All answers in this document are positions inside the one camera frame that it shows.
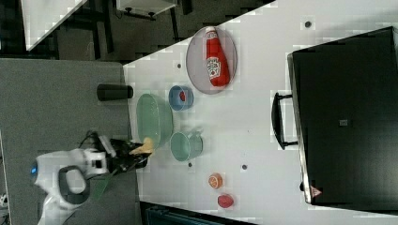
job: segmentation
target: red triangle sticker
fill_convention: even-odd
[[[315,198],[316,196],[318,196],[320,194],[322,194],[322,191],[311,186],[311,195],[313,196],[313,198]]]

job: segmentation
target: black thermos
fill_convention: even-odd
[[[124,84],[100,84],[97,87],[100,101],[132,98],[132,87]]]

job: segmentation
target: green bowl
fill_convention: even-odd
[[[169,104],[161,97],[143,94],[137,104],[138,137],[152,139],[154,149],[163,146],[173,133],[173,114]]]

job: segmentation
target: red ketchup bottle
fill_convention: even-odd
[[[230,81],[228,64],[222,45],[213,26],[206,28],[207,72],[213,86],[226,86]]]

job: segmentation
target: briefcase handle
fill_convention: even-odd
[[[275,94],[274,100],[272,102],[271,118],[272,118],[272,128],[275,133],[276,140],[278,141],[281,148],[284,150],[286,146],[296,145],[299,142],[285,142],[283,135],[283,120],[282,120],[282,110],[281,110],[281,100],[286,98],[292,98],[292,95],[282,96],[277,92]]]

